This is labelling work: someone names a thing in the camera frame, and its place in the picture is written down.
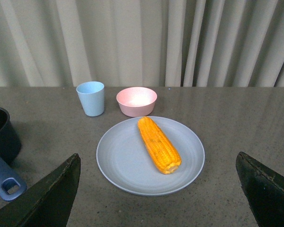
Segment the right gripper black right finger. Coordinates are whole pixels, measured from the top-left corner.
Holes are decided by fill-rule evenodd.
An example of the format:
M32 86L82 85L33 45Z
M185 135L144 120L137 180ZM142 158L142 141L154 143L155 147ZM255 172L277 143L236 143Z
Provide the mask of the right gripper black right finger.
M258 226L284 227L284 177L244 152L236 170Z

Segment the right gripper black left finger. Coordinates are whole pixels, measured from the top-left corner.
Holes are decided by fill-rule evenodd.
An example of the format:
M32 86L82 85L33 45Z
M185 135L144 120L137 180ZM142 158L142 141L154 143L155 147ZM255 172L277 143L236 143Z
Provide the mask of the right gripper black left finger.
M80 181L73 154L24 194L0 209L0 227L65 227Z

